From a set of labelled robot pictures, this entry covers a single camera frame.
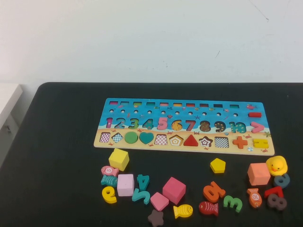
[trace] yellow fish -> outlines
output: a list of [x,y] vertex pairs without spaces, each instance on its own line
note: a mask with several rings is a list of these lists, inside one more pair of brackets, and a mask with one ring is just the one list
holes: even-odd
[[193,214],[193,207],[187,204],[181,205],[179,207],[174,206],[175,218],[182,217],[187,218]]

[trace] black table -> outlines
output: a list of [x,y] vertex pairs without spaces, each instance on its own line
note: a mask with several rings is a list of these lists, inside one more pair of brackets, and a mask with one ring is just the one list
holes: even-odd
[[[249,204],[249,164],[265,162],[266,156],[126,149],[130,163],[125,173],[149,175],[151,195],[161,192],[171,176],[186,184],[180,204],[192,205],[193,215],[175,220],[170,203],[164,226],[300,226],[302,94],[303,84],[46,83],[38,89],[0,169],[0,226],[151,226],[151,204],[132,202],[131,197],[107,204],[101,196],[100,169],[113,149],[95,148],[93,141],[108,97],[263,102],[276,155],[284,156],[289,166],[283,212],[270,209],[265,199],[258,210]],[[223,175],[214,175],[209,167],[216,157],[226,161]],[[199,213],[203,188],[211,181],[242,200],[239,214],[224,208],[222,199],[219,217]],[[259,187],[260,194],[270,187],[272,179]]]

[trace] red triangle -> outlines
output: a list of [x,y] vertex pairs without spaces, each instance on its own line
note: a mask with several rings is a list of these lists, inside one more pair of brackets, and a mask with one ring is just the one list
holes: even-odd
[[192,147],[197,147],[199,146],[197,140],[194,138],[193,135],[190,135],[186,141],[183,143],[184,146],[192,146]]

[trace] green circle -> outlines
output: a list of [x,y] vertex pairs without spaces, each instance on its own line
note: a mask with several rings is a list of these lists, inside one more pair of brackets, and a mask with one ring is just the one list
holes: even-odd
[[125,134],[124,139],[126,143],[135,143],[138,140],[138,135],[134,131],[129,131],[127,134]]

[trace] ocean-themed puzzle board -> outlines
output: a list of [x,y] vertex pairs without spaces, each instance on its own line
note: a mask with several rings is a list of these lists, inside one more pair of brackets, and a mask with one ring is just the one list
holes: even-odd
[[274,155],[262,103],[108,98],[94,146]]

